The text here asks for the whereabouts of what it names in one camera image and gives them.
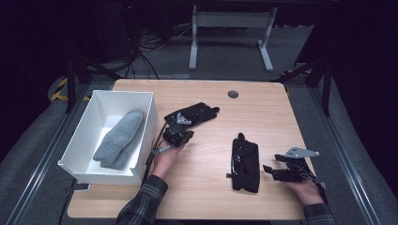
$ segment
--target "wooden table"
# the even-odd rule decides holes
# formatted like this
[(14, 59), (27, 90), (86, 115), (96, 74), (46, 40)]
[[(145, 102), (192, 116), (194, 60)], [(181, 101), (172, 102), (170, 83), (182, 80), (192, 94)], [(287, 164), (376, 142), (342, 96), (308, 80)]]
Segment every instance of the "wooden table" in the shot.
[[(274, 160), (292, 146), (305, 148), (283, 86), (271, 82), (119, 80), (115, 91), (153, 92), (158, 130), (163, 117), (198, 102), (220, 107), (217, 118), (193, 127), (193, 138), (166, 177), (169, 185), (157, 218), (176, 219), (303, 219), (302, 205), (285, 184), (262, 168), (257, 194), (232, 190), (232, 141), (242, 132), (259, 146), (260, 167), (285, 168)], [(228, 92), (238, 92), (237, 98)], [(76, 191), (72, 218), (115, 218), (139, 187), (91, 185)]]

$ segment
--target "person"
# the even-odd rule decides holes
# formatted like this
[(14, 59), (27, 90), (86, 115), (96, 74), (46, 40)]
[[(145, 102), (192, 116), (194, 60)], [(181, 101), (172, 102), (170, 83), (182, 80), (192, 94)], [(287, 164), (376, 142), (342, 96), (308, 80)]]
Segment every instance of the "person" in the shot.
[[(161, 142), (160, 148), (166, 145), (166, 142)], [(120, 211), (116, 220), (117, 225), (155, 224), (156, 213), (168, 188), (164, 178), (173, 168), (178, 153), (183, 147), (172, 147), (155, 156), (152, 173), (147, 177), (135, 198)], [(317, 186), (311, 180), (305, 180), (301, 183), (285, 183), (297, 193), (304, 204), (303, 210), (307, 224), (337, 224), (329, 206), (324, 203)]]

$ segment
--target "white box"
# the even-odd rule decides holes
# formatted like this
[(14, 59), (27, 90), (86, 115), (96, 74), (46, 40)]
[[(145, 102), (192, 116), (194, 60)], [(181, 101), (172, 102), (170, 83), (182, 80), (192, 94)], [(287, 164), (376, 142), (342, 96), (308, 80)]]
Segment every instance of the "white box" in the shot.
[[(93, 156), (103, 137), (126, 113), (136, 109), (143, 111), (145, 124), (134, 136), (134, 140), (139, 138), (139, 141), (126, 146), (135, 148), (130, 163), (122, 171), (102, 168)], [(153, 93), (96, 90), (58, 165), (81, 183), (139, 186), (157, 124)]]

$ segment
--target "plaid sleeve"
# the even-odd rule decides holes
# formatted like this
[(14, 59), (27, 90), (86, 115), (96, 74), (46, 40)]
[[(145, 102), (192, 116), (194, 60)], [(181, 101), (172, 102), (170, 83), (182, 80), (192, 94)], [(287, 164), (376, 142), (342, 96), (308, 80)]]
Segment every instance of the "plaid sleeve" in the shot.
[(116, 224), (154, 224), (161, 199), (167, 188), (167, 184), (158, 176), (148, 176), (135, 198), (120, 211)]
[(308, 225), (335, 225), (336, 219), (325, 203), (312, 204), (304, 207), (304, 215)]

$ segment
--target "gray sock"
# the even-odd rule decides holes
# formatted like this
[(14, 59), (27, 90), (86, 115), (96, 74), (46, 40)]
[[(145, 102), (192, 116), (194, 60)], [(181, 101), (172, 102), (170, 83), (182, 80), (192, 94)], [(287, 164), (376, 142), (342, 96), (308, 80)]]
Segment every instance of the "gray sock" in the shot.
[[(144, 127), (145, 127), (145, 123), (142, 123), (141, 126), (139, 127), (137, 133), (138, 134), (143, 133)], [(100, 166), (103, 168), (122, 171), (125, 168), (125, 166), (128, 164), (132, 151), (140, 143), (140, 141), (141, 141), (140, 137), (141, 137), (140, 135), (135, 135), (135, 137), (132, 139), (132, 141), (125, 148), (123, 148), (121, 150), (121, 152), (120, 152), (119, 156), (117, 156), (115, 162), (107, 163), (107, 162), (102, 161), (100, 163)]]
[(124, 115), (102, 139), (93, 159), (107, 163), (115, 162), (120, 151), (134, 138), (143, 118), (143, 112), (139, 110)]

